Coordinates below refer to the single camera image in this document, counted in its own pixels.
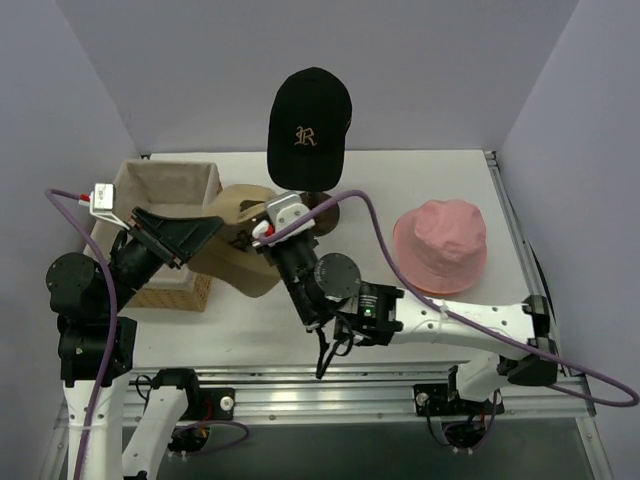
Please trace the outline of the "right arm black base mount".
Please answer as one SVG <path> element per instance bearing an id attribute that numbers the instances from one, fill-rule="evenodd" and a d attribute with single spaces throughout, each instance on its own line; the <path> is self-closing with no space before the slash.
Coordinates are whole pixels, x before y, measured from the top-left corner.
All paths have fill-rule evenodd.
<path id="1" fill-rule="evenodd" d="M 445 383 L 415 384 L 412 387 L 416 415 L 419 417 L 457 417 L 489 415 L 493 412 L 492 396 L 479 402 L 462 399 L 456 388 L 455 375 L 459 368 L 453 366 L 448 371 Z M 496 414 L 505 411 L 502 400 L 499 400 Z"/>

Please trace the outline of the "orange cap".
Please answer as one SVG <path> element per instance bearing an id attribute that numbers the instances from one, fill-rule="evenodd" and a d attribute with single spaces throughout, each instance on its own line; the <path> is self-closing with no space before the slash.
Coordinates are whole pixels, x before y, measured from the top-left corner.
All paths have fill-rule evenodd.
<path id="1" fill-rule="evenodd" d="M 418 282 L 412 283 L 412 286 L 425 294 L 451 296 L 469 290 L 473 282 Z"/>

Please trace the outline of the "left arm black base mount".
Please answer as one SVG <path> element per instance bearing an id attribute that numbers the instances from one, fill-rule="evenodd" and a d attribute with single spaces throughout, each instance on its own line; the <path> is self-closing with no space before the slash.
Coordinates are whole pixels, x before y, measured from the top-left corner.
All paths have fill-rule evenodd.
<path id="1" fill-rule="evenodd" d="M 204 387 L 201 388 L 196 400 L 196 405 L 185 414 L 185 420 L 228 421 L 234 418 L 236 403 L 236 391 L 231 387 Z"/>

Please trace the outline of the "beige cap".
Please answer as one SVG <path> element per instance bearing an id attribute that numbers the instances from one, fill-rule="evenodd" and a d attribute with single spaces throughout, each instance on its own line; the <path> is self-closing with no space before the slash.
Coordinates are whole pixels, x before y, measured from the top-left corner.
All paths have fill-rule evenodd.
<path id="1" fill-rule="evenodd" d="M 221 190 L 203 213 L 223 220 L 214 236 L 187 263 L 198 274 L 219 279 L 242 294 L 258 298 L 281 280 L 276 267 L 252 246 L 253 219 L 265 212 L 276 193 L 264 186 L 234 184 Z"/>

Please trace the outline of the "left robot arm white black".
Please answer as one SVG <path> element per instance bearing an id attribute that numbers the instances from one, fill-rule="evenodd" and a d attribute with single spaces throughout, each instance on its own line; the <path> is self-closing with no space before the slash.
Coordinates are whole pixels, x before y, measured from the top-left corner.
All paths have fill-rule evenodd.
<path id="1" fill-rule="evenodd" d="M 136 321 L 121 310 L 164 266 L 179 269 L 222 227 L 221 218 L 172 219 L 135 208 L 104 254 L 71 252 L 46 274 L 57 315 L 60 377 L 68 408 L 71 479 L 154 479 L 180 419 L 202 405 L 194 370 L 160 370 L 138 427 L 122 442 L 124 400 L 133 369 Z"/>

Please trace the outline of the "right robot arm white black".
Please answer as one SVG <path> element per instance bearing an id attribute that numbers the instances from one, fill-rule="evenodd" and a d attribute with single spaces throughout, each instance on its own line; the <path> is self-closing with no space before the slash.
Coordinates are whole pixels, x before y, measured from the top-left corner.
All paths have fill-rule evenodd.
<path id="1" fill-rule="evenodd" d="M 556 346 L 542 297 L 497 307 L 448 303 L 363 281 L 351 258 L 317 256 L 316 239 L 307 231 L 275 241 L 256 235 L 254 244 L 277 268 L 306 330 L 322 336 L 328 322 L 335 325 L 334 343 L 320 342 L 318 377 L 327 359 L 354 347 L 424 343 L 481 353 L 450 370 L 444 400 L 455 412 L 469 411 L 507 385 L 547 387 L 557 380 Z"/>

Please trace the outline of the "pink cap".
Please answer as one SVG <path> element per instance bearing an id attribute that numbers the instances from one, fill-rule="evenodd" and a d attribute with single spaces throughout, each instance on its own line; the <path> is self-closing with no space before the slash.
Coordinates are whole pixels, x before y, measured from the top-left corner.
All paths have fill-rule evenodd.
<path id="1" fill-rule="evenodd" d="M 396 265 L 406 280 L 473 282 L 487 259 L 487 229 L 479 208 L 459 199 L 429 200 L 401 215 L 393 228 Z"/>

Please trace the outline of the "black baseball cap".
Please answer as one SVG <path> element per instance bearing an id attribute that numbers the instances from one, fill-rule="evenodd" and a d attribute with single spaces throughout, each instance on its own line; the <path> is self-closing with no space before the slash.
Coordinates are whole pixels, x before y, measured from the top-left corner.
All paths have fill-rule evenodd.
<path id="1" fill-rule="evenodd" d="M 286 190 L 324 192 L 339 183 L 352 120 L 347 87 L 333 73 L 309 67 L 279 87 L 269 116 L 269 177 Z"/>

